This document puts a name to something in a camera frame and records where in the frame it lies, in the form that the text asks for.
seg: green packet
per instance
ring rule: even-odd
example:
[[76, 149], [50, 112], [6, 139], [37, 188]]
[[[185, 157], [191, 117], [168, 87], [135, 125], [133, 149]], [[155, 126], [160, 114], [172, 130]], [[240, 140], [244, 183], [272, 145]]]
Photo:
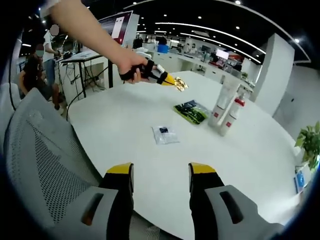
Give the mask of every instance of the green packet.
[[195, 100], [173, 107], [174, 111], [192, 124], [200, 124], [210, 116], [210, 111]]

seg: small plastic bag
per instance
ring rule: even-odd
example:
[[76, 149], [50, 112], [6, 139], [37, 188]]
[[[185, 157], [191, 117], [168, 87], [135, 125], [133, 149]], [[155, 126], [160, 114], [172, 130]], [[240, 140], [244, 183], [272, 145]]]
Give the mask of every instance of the small plastic bag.
[[152, 130], [157, 145], [179, 143], [176, 133], [168, 126], [153, 126]]

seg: gold object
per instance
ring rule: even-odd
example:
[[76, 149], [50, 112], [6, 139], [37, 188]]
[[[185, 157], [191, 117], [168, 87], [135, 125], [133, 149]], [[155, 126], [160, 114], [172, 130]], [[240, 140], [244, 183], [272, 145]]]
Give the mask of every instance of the gold object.
[[174, 79], [174, 85], [180, 92], [188, 88], [188, 85], [178, 76]]

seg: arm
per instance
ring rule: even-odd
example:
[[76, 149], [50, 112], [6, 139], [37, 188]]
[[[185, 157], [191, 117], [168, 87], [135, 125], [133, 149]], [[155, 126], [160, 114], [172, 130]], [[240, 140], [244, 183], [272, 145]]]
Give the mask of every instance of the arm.
[[21, 89], [21, 91], [23, 92], [24, 95], [27, 95], [28, 93], [28, 90], [26, 89], [25, 85], [24, 85], [24, 77], [26, 75], [26, 72], [25, 71], [21, 71], [19, 73], [19, 87]]
[[134, 65], [147, 65], [144, 57], [114, 41], [81, 0], [60, 0], [50, 12], [69, 35], [116, 64], [120, 74], [127, 73]]
[[52, 50], [52, 49], [49, 47], [49, 44], [48, 44], [48, 43], [44, 46], [44, 50], [45, 50], [47, 53], [50, 53], [50, 54], [54, 54], [54, 55], [58, 55], [58, 54], [59, 54], [57, 51]]

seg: hand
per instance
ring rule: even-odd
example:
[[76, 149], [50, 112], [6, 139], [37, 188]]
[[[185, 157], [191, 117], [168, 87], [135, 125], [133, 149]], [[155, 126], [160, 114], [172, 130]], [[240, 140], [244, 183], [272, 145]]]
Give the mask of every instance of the hand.
[[[118, 58], [119, 61], [115, 62], [115, 64], [118, 66], [119, 74], [126, 74], [131, 70], [133, 66], [140, 65], [140, 64], [143, 64], [143, 65], [148, 64], [148, 60], [145, 57], [140, 56], [136, 54], [134, 51], [127, 48], [121, 48], [120, 54], [118, 55], [118, 57], [119, 57]], [[149, 82], [148, 79], [141, 78], [140, 70], [139, 68], [137, 68], [136, 73], [133, 76], [133, 79], [130, 79], [127, 82], [130, 84], [135, 84], [141, 81]]]

